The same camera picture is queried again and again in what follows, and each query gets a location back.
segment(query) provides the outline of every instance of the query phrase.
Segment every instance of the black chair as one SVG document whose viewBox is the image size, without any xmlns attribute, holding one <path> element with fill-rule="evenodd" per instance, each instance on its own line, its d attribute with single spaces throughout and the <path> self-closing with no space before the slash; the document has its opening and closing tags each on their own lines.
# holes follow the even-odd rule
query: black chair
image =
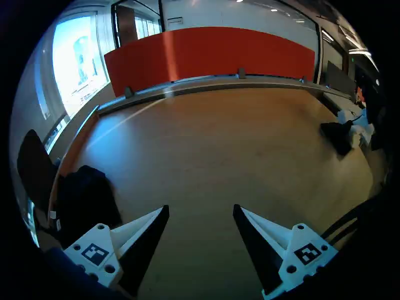
<svg viewBox="0 0 400 300">
<path fill-rule="evenodd" d="M 28 131 L 22 141 L 16 167 L 28 197 L 47 217 L 57 167 L 50 160 L 42 141 L 33 129 Z"/>
</svg>

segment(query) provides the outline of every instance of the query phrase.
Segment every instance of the black bag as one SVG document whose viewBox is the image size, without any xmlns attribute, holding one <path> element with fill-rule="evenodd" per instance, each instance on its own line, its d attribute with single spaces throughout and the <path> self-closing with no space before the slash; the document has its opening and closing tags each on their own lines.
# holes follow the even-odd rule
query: black bag
<svg viewBox="0 0 400 300">
<path fill-rule="evenodd" d="M 122 223 L 106 175 L 87 165 L 59 178 L 56 211 L 56 235 L 64 249 L 98 223 L 110 228 Z"/>
</svg>

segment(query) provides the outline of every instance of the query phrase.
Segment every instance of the red panel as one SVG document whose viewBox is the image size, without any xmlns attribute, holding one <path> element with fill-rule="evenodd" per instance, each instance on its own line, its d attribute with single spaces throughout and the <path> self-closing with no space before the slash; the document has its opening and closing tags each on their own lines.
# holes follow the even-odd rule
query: red panel
<svg viewBox="0 0 400 300">
<path fill-rule="evenodd" d="M 115 95 L 180 79 L 236 74 L 314 76 L 314 51 L 288 39 L 248 29 L 196 27 L 132 41 L 105 55 Z"/>
</svg>

